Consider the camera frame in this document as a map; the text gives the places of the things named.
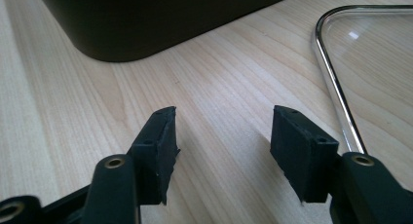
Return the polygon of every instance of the wooden table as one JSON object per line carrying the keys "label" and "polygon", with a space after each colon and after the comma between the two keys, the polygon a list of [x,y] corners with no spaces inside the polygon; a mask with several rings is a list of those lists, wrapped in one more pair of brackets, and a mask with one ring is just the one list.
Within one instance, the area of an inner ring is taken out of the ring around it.
{"label": "wooden table", "polygon": [[412,2],[285,0],[146,59],[106,63],[77,51],[40,0],[0,0],[0,200],[47,205],[89,184],[100,159],[125,153],[151,113],[173,105],[182,151],[168,205],[144,206],[144,223],[330,223],[328,205],[300,204],[269,152],[273,106],[343,145],[315,24],[339,6]]}

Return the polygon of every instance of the wood grain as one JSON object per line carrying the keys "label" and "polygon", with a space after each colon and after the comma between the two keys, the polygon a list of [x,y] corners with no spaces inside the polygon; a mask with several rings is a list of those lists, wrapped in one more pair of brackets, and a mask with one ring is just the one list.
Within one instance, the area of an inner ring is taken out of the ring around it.
{"label": "wood grain", "polygon": [[40,0],[0,0],[0,200],[46,205],[83,187],[174,105],[182,152],[168,205],[144,207],[144,223],[330,223],[328,205],[300,204],[269,153],[273,106],[342,141],[314,26],[335,7],[409,2],[285,0],[146,59],[105,63],[78,52]]}

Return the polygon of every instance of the light wood surface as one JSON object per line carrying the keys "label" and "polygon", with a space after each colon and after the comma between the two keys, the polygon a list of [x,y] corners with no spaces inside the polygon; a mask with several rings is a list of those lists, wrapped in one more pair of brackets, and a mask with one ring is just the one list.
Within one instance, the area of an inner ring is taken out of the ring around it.
{"label": "light wood surface", "polygon": [[174,105],[182,151],[168,205],[143,207],[144,223],[330,223],[328,205],[300,204],[269,152],[273,106],[343,144],[311,47],[316,22],[339,6],[412,2],[285,0],[106,63],[77,51],[40,0],[0,0],[0,200],[47,205],[89,184],[100,159],[125,153],[152,112]]}

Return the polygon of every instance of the transparent lid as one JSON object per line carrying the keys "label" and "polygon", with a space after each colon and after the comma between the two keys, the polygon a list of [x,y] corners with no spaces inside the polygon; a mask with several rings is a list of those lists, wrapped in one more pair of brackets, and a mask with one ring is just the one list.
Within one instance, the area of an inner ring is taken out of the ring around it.
{"label": "transparent lid", "polygon": [[413,6],[337,8],[314,39],[349,150],[413,190]]}

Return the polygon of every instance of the metal grommet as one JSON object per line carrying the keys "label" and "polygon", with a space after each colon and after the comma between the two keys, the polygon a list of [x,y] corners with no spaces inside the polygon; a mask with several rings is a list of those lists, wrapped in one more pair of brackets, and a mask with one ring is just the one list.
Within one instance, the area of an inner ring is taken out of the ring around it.
{"label": "metal grommet", "polygon": [[359,165],[362,165],[362,166],[366,166],[366,167],[373,167],[374,166],[373,160],[371,160],[367,157],[361,156],[361,155],[352,156],[352,160],[355,163],[357,163]]}
{"label": "metal grommet", "polygon": [[12,220],[24,210],[23,202],[11,202],[0,207],[0,223]]}
{"label": "metal grommet", "polygon": [[108,160],[104,166],[106,168],[118,168],[121,167],[125,163],[125,160],[123,158],[113,158]]}

